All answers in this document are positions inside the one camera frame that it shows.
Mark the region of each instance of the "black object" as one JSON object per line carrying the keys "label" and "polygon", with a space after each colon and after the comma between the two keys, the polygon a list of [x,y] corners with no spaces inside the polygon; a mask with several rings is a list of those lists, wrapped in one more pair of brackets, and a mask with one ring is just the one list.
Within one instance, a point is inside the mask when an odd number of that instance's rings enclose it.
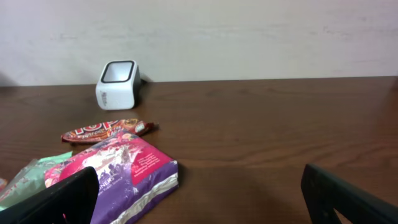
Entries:
{"label": "black object", "polygon": [[90,223],[98,189],[94,168],[86,167],[0,212],[0,223]]}
{"label": "black object", "polygon": [[307,164],[301,189],[313,224],[341,223],[335,210],[352,223],[398,223],[398,208]]}

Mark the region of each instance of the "pink and purple package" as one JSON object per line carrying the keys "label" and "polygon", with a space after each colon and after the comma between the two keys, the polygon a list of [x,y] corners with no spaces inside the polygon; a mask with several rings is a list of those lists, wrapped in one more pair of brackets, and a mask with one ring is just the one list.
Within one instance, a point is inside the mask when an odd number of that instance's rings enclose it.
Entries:
{"label": "pink and purple package", "polygon": [[46,171],[45,185],[88,166],[99,180],[91,224],[134,223],[178,188],[177,161],[127,130]]}

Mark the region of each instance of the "red candy wrapper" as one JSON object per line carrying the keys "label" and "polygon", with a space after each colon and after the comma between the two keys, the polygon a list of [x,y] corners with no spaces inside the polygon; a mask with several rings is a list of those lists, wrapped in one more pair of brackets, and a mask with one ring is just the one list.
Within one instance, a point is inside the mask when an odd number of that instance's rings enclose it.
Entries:
{"label": "red candy wrapper", "polygon": [[96,143],[115,135],[123,129],[135,135],[142,136],[153,129],[154,126],[153,123],[145,123],[134,118],[121,119],[69,131],[61,135],[61,138],[64,142]]}

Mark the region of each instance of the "wooden table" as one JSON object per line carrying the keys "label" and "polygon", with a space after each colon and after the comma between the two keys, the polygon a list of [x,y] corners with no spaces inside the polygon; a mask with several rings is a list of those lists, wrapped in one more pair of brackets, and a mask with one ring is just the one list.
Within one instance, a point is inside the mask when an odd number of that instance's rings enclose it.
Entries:
{"label": "wooden table", "polygon": [[315,163],[398,205],[395,77],[151,83],[133,110],[103,111],[95,86],[0,88],[0,177],[87,146],[66,131],[120,118],[183,165],[180,189],[140,223],[309,223],[300,190]]}

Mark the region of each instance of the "brown wooden surface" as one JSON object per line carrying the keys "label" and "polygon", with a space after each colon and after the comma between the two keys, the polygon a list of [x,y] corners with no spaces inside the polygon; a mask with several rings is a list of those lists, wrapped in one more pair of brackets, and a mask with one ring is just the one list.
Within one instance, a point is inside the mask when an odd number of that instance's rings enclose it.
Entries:
{"label": "brown wooden surface", "polygon": [[87,146],[69,130],[120,118],[183,165],[180,188],[139,223],[309,223],[300,191],[315,163],[398,205],[395,77],[151,83],[133,110],[103,111],[95,86],[0,88],[0,177]]}

